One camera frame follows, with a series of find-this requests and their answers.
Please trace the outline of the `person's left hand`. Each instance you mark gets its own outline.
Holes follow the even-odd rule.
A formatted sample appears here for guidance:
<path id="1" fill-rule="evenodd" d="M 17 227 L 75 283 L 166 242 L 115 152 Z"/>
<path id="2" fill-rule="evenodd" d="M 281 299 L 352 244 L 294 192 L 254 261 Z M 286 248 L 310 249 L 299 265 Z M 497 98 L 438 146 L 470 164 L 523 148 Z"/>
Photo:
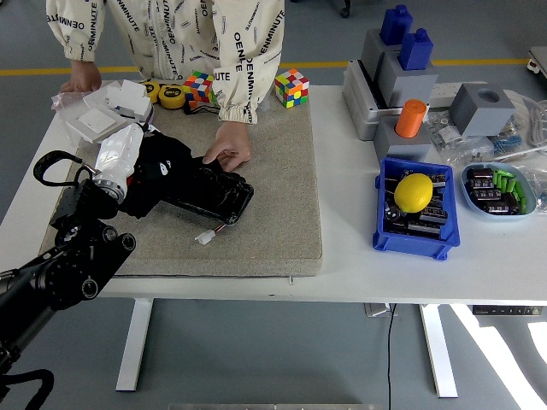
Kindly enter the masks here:
<path id="1" fill-rule="evenodd" d="M 217 160 L 226 172 L 234 171 L 250 159 L 249 127 L 245 123 L 223 121 L 214 143 L 203 157 L 203 164 Z"/>

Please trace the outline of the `person's right hand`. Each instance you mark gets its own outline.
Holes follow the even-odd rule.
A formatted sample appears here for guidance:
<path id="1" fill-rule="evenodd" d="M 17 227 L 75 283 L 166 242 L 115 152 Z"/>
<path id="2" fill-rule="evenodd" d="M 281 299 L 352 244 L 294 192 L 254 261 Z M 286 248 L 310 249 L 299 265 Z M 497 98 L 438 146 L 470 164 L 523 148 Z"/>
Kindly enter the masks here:
<path id="1" fill-rule="evenodd" d="M 71 76 L 60 92 L 92 92 L 102 85 L 101 74 L 93 61 L 71 61 Z"/>

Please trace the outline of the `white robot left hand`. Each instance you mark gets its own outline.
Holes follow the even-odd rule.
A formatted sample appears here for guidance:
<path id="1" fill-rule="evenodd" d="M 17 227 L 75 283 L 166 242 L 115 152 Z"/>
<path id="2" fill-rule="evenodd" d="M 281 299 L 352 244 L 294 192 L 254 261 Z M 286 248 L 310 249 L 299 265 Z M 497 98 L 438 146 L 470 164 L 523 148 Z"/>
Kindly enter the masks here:
<path id="1" fill-rule="evenodd" d="M 144 128 L 132 123 L 101 142 L 95 168 L 95 180 L 106 180 L 123 185 L 133 174 L 144 138 Z"/>

